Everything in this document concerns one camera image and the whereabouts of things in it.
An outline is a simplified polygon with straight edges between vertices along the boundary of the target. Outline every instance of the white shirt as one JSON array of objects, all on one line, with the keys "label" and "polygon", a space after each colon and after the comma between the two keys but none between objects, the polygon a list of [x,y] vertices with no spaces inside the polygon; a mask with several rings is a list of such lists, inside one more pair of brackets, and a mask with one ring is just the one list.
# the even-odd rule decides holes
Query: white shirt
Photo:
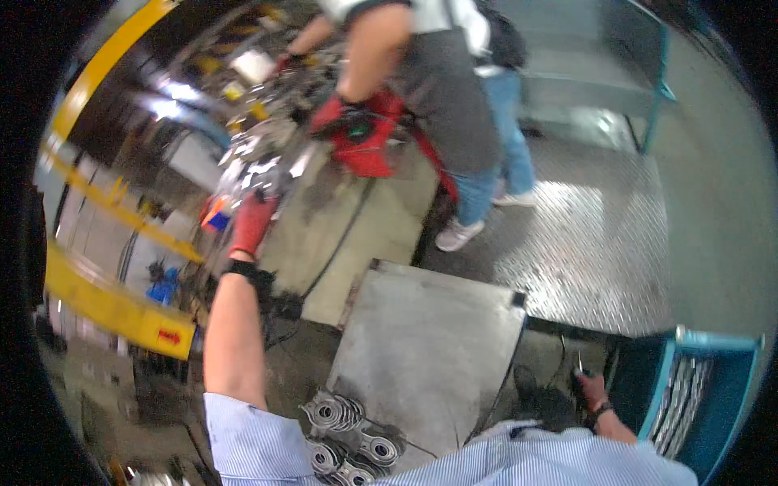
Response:
[{"label": "white shirt", "polygon": [[[351,10],[365,0],[318,0],[325,14],[337,23],[342,23]],[[450,29],[448,16],[443,6],[446,0],[413,0],[413,32],[428,33]],[[476,58],[489,53],[489,22],[475,7],[473,0],[447,0],[454,22],[464,30],[468,50]],[[475,74],[481,77],[494,76],[504,68],[495,65],[478,66]]]}]

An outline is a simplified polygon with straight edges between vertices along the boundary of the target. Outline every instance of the jeans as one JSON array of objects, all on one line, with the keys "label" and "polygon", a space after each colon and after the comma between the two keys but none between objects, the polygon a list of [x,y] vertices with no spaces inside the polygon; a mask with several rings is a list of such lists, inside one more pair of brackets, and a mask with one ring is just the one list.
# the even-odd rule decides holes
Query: jeans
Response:
[{"label": "jeans", "polygon": [[530,150],[517,123],[519,75],[506,69],[498,75],[480,79],[506,155],[494,169],[469,174],[449,172],[459,192],[457,217],[463,226],[486,217],[498,177],[505,179],[505,192],[512,195],[531,191],[535,183]]}]

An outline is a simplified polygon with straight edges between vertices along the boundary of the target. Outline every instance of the striped shirt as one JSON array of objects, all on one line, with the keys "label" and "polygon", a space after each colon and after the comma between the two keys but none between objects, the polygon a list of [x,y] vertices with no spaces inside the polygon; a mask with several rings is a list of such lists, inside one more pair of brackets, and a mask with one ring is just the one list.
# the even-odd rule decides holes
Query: striped shirt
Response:
[{"label": "striped shirt", "polygon": [[[225,486],[320,484],[297,421],[215,393],[205,394],[213,461]],[[503,422],[466,447],[419,469],[372,484],[697,484],[686,466],[657,455],[649,442],[627,445],[585,428],[553,434]]]}]

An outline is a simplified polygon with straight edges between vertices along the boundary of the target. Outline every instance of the blue striped sleeve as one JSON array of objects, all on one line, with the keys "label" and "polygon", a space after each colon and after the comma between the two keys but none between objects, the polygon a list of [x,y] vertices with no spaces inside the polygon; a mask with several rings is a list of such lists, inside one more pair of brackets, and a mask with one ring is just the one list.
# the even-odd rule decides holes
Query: blue striped sleeve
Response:
[{"label": "blue striped sleeve", "polygon": [[276,483],[313,478],[296,420],[217,393],[203,398],[213,463],[223,479]]}]

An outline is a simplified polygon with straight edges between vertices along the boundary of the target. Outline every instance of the gray apron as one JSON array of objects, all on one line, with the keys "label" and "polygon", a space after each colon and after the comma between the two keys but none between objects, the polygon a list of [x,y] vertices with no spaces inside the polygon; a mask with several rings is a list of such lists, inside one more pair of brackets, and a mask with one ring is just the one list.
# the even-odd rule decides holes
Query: gray apron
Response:
[{"label": "gray apron", "polygon": [[389,85],[421,120],[445,169],[476,173],[502,162],[503,145],[464,32],[442,2],[452,29],[414,34]]}]

